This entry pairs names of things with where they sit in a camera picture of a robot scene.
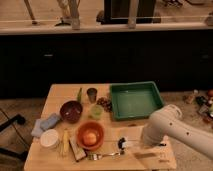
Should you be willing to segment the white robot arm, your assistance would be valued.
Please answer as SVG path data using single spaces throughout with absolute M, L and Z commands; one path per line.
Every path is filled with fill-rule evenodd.
M 213 134 L 194 128 L 182 121 L 182 112 L 176 105 L 167 105 L 153 112 L 143 127 L 141 141 L 145 146 L 157 146 L 170 136 L 213 160 Z

